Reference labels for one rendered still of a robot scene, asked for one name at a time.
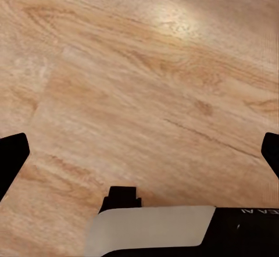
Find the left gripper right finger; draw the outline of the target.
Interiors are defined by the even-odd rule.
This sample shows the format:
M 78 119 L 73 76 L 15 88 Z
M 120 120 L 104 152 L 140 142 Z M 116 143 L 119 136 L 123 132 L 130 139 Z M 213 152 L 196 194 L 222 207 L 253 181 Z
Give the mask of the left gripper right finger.
M 279 178 L 279 134 L 270 132 L 265 134 L 261 153 Z

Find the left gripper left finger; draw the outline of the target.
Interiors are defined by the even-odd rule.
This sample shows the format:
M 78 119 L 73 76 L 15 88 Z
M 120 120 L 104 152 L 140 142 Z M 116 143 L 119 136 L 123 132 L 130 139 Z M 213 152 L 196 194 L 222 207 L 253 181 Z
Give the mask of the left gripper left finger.
M 0 139 L 0 201 L 30 153 L 25 133 Z

